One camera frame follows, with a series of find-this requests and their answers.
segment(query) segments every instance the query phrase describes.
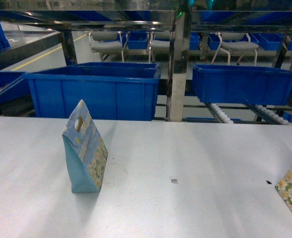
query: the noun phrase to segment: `shelf rack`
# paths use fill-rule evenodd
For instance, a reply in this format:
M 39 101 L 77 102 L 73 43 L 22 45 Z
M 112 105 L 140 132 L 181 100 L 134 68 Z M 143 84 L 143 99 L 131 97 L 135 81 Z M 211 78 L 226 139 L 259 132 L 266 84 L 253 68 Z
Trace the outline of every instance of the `shelf rack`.
M 0 52 L 0 70 L 23 59 L 29 47 L 39 44 L 37 53 L 62 43 L 67 65 L 76 63 L 71 31 L 170 31 L 168 79 L 162 85 L 167 95 L 167 118 L 182 121 L 184 95 L 187 91 L 186 69 L 189 56 L 190 32 L 203 33 L 200 59 L 209 52 L 210 32 L 280 32 L 283 34 L 279 49 L 271 53 L 275 57 L 273 67 L 280 68 L 286 55 L 292 34 L 292 3 L 285 1 L 245 0 L 0 0 L 0 20 L 16 24 L 54 29 L 39 42 Z M 218 21 L 205 21 L 204 14 L 227 14 Z M 271 14 L 280 18 L 262 21 Z M 292 94 L 288 106 L 292 107 Z

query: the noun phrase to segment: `white table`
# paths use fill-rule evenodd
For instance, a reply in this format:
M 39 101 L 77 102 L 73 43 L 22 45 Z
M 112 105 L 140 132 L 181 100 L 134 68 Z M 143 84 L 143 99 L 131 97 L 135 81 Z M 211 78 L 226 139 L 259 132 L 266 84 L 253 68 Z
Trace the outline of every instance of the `white table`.
M 292 126 L 96 120 L 102 191 L 73 194 L 66 122 L 0 117 L 1 238 L 292 237 Z

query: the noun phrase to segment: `gray chair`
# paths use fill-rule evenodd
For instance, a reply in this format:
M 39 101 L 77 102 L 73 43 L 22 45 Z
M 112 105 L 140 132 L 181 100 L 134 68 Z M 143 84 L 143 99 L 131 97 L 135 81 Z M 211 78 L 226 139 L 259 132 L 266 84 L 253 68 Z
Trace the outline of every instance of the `gray chair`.
M 155 61 L 154 51 L 155 52 L 169 52 L 169 40 L 170 32 L 156 32 L 150 34 L 149 42 L 149 55 L 148 62 L 150 63 L 151 56 L 152 60 Z
M 89 33 L 89 42 L 92 53 L 100 52 L 116 54 L 121 53 L 122 62 L 124 62 L 123 41 L 121 32 L 117 31 L 94 31 Z
M 220 44 L 216 50 L 214 58 L 212 59 L 211 63 L 215 62 L 217 54 L 219 51 L 225 52 L 227 54 L 227 65 L 230 65 L 231 54 L 230 51 L 243 51 L 242 55 L 237 61 L 237 64 L 240 63 L 244 53 L 246 51 L 254 51 L 254 65 L 256 66 L 257 61 L 257 49 L 259 48 L 258 44 L 252 43 L 251 38 L 248 33 L 216 33 L 218 38 L 220 39 Z M 224 42 L 224 41 L 237 41 L 242 40 L 243 37 L 246 36 L 248 41 L 238 41 L 238 42 Z

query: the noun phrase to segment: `yellow floor line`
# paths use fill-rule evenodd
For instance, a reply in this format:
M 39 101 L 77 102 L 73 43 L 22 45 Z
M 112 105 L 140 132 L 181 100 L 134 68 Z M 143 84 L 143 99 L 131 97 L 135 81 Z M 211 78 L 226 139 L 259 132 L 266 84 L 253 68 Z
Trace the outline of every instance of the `yellow floor line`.
M 84 34 L 83 36 L 80 36 L 80 37 L 76 38 L 76 39 L 73 40 L 73 41 L 75 42 L 75 41 L 77 41 L 77 40 L 83 38 L 84 36 L 87 36 L 87 34 Z M 53 53 L 54 51 L 57 51 L 57 50 L 59 50 L 59 49 L 61 49 L 61 48 L 62 48 L 62 46 L 59 46 L 59 47 L 55 48 L 54 50 L 51 50 L 51 51 L 49 51 L 49 52 L 47 52 L 47 53 L 45 53 L 45 54 L 43 54 L 43 55 L 41 55 L 41 56 L 39 56 L 39 57 L 37 57 L 37 58 L 35 58 L 35 59 L 32 59 L 32 60 L 30 60 L 30 61 L 28 61 L 28 62 L 26 62 L 26 63 L 24 63 L 24 64 L 22 64 L 22 65 L 20 65 L 20 66 L 18 66 L 18 67 L 16 67 L 16 68 L 14 68 L 14 69 L 11 70 L 11 71 L 16 71 L 16 70 L 18 70 L 18 69 L 20 69 L 20 68 L 22 68 L 22 67 L 25 67 L 26 65 L 28 65 L 28 64 L 30 64 L 30 63 L 32 63 L 32 62 L 38 60 L 38 59 L 41 59 L 42 57 L 47 56 L 47 55 L 49 55 L 49 54 Z

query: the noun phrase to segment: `chair backrest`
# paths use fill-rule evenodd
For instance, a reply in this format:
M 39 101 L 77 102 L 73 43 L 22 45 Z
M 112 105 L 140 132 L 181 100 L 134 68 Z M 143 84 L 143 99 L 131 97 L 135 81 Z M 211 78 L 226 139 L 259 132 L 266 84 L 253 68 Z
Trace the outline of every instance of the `chair backrest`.
M 92 38 L 95 41 L 115 41 L 117 39 L 117 31 L 93 31 Z
M 158 40 L 169 40 L 170 32 L 156 32 L 155 36 L 156 36 L 156 39 Z
M 237 41 L 242 40 L 242 38 L 245 36 L 245 33 L 229 33 L 224 32 L 221 33 L 221 37 L 223 41 Z

